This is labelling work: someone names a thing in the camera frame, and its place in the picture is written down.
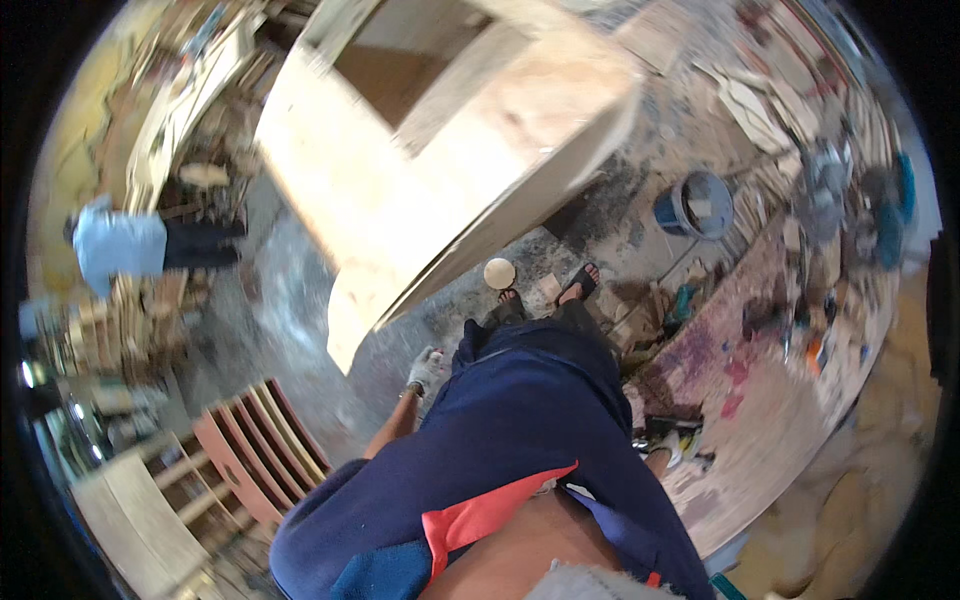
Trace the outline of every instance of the foot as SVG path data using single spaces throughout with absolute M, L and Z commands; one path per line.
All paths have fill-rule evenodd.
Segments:
M 506 289 L 506 290 L 500 292 L 500 295 L 496 297 L 496 301 L 498 301 L 498 302 L 500 302 L 500 303 L 502 304 L 502 303 L 504 303 L 504 302 L 509 302 L 510 300 L 512 300 L 512 299 L 514 299 L 514 298 L 519 298 L 519 295 L 516 293 L 516 290 L 514 290 L 514 289 Z
M 596 265 L 593 263 L 587 263 L 587 266 L 584 267 L 584 270 L 587 271 L 587 274 L 590 275 L 590 278 L 593 279 L 593 283 L 600 283 L 600 270 L 596 268 Z M 571 285 L 557 300 L 557 304 L 563 304 L 570 300 L 579 300 L 584 293 L 584 286 L 579 283 L 574 283 Z

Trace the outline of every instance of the sandal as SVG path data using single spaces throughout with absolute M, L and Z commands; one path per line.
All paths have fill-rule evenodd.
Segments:
M 554 306 L 560 306 L 561 296 L 563 296 L 566 293 L 566 290 L 573 287 L 574 283 L 579 283 L 580 289 L 583 290 L 583 293 L 580 296 L 580 301 L 583 301 L 589 298 L 589 295 L 593 292 L 593 290 L 597 289 L 597 284 L 594 283 L 593 277 L 591 277 L 590 274 L 587 273 L 587 266 L 592 266 L 594 269 L 596 268 L 596 265 L 591 262 L 581 267 L 580 271 L 578 271 L 576 275 L 573 276 L 573 278 L 566 284 L 566 286 L 564 286 L 563 290 L 560 291 L 560 294 L 558 294 L 557 297 L 553 300 Z

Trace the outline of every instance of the dark pants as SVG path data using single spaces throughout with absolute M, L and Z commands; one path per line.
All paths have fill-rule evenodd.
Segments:
M 493 331 L 501 325 L 516 325 L 529 320 L 526 309 L 523 308 L 523 302 L 519 297 L 511 298 L 506 302 L 500 302 L 484 319 L 481 326 L 484 329 Z M 610 341 L 600 325 L 590 316 L 582 300 L 568 300 L 557 307 L 553 314 L 547 317 L 565 324 L 566 326 L 583 333 L 586 336 L 600 342 L 605 348 L 613 351 L 614 355 L 619 355 L 619 351 L 613 342 Z
M 242 225 L 225 228 L 212 223 L 164 223 L 167 227 L 167 249 L 164 269 L 217 269 L 239 260 L 237 250 L 220 247 L 222 242 L 243 237 Z

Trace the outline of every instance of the navy blue shirt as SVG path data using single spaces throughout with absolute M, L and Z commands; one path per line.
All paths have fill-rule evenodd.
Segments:
M 572 494 L 623 568 L 712 600 L 676 510 L 631 446 L 632 422 L 617 366 L 595 340 L 553 320 L 493 334 L 467 321 L 420 430 L 344 465 L 294 507 L 271 570 L 294 599 L 415 598 L 430 575 L 423 514 L 576 464 L 560 483 L 595 498 Z

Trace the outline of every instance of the hand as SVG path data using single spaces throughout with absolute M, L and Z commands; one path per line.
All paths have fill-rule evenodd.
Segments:
M 419 383 L 423 388 L 423 395 L 428 396 L 444 372 L 444 368 L 440 364 L 443 359 L 444 353 L 442 350 L 432 346 L 424 348 L 414 360 L 414 365 L 410 369 L 410 376 L 407 377 L 407 385 Z

